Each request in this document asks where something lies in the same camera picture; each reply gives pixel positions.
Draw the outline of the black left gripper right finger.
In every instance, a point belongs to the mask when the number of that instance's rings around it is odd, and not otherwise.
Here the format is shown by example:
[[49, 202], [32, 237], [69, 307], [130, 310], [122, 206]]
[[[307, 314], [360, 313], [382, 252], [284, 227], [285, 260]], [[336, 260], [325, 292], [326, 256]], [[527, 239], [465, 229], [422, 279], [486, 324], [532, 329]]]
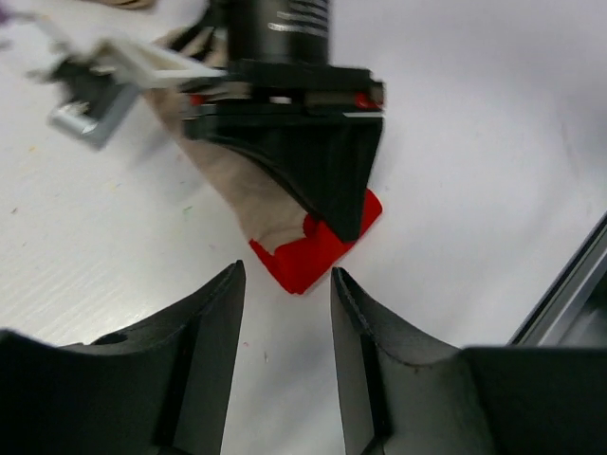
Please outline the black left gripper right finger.
[[472, 346], [417, 329], [343, 268], [331, 273], [349, 454], [602, 454], [606, 353]]

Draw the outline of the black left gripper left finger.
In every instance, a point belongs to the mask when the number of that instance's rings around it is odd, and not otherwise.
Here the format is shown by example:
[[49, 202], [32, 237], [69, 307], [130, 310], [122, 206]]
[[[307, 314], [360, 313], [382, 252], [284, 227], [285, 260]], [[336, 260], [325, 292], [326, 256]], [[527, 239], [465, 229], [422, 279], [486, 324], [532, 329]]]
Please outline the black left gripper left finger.
[[190, 296], [89, 344], [1, 333], [5, 454], [217, 454], [244, 310], [235, 262]]

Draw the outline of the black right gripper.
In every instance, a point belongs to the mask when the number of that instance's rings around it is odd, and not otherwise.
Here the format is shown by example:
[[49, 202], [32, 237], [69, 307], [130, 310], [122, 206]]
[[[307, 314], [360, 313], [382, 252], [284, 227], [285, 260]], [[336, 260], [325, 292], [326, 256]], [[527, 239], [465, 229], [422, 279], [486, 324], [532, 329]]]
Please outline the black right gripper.
[[182, 41], [227, 36], [221, 70], [183, 85], [184, 136], [256, 163], [342, 241], [362, 231], [383, 130], [383, 83], [329, 58], [327, 1], [212, 1]]

